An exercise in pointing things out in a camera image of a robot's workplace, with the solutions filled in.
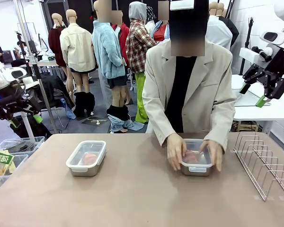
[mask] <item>gray hood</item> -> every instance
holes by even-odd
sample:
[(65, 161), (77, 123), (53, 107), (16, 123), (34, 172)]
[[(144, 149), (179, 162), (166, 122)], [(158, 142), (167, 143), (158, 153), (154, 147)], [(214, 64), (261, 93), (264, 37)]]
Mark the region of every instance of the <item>gray hood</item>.
[(133, 1), (129, 4), (128, 16), (130, 19), (146, 20), (146, 4)]

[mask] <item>wire rack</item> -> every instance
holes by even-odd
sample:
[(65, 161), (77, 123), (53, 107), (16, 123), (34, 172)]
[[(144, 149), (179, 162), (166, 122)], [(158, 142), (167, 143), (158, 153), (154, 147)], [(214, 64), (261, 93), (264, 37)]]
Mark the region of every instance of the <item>wire rack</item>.
[(284, 165), (259, 135), (240, 132), (234, 152), (264, 201), (269, 198), (275, 184), (284, 193)]

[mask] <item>stainless steel container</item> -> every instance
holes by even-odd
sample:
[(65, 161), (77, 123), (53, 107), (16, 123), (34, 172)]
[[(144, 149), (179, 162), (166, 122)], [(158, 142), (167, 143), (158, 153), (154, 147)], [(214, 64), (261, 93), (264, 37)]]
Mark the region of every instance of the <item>stainless steel container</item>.
[(203, 140), (185, 139), (184, 141), (188, 152), (181, 163), (182, 173), (189, 176), (209, 176), (213, 164), (207, 148), (202, 153), (199, 151)]
[(73, 176), (95, 176), (103, 163), (105, 154), (105, 141), (83, 141), (67, 159), (66, 165)]

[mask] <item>green pants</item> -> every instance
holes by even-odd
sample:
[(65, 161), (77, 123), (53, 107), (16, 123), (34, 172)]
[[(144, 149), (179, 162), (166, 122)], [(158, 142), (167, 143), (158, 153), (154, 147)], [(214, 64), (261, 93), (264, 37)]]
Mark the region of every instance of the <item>green pants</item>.
[(138, 102), (138, 112), (136, 115), (136, 122), (145, 123), (148, 121), (147, 114), (144, 109), (143, 100), (142, 100), (142, 92), (145, 83), (145, 75), (144, 72), (136, 73), (136, 83), (137, 83), (137, 102)]

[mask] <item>person's right hand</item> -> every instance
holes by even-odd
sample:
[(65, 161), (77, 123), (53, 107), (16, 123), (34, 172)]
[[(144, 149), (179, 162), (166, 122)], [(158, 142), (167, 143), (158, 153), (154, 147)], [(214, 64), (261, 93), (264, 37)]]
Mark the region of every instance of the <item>person's right hand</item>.
[(167, 137), (167, 158), (175, 171), (180, 170), (182, 156), (186, 154), (186, 143), (178, 134), (173, 133)]

